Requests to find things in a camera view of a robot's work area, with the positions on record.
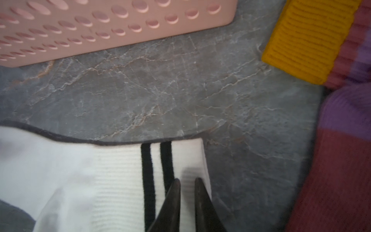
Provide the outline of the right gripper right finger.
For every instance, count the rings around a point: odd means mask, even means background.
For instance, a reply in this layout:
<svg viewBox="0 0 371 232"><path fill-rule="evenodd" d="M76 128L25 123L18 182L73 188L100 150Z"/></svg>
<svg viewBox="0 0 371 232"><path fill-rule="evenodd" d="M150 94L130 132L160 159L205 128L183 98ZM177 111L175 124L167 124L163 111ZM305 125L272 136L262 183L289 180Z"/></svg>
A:
<svg viewBox="0 0 371 232"><path fill-rule="evenodd" d="M195 179L196 232L227 232L212 204L201 178Z"/></svg>

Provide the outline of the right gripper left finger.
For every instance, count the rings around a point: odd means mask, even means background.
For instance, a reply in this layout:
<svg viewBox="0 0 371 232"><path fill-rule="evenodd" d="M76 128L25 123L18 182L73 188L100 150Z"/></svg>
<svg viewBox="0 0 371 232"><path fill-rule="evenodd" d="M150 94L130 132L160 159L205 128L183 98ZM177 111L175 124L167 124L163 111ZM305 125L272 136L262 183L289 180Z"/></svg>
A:
<svg viewBox="0 0 371 232"><path fill-rule="evenodd" d="M181 183L175 179L166 195L162 208L148 232L179 232L181 213Z"/></svg>

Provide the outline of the white sock two black stripes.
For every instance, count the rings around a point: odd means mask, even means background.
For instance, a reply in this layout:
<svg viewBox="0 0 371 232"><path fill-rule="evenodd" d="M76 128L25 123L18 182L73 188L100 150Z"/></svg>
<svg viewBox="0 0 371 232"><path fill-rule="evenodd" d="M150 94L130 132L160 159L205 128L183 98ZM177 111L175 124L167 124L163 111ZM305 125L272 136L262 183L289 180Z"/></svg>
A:
<svg viewBox="0 0 371 232"><path fill-rule="evenodd" d="M145 232L176 178L180 231L193 232L195 179L211 191L201 138L99 146L1 127L1 200L36 232Z"/></svg>

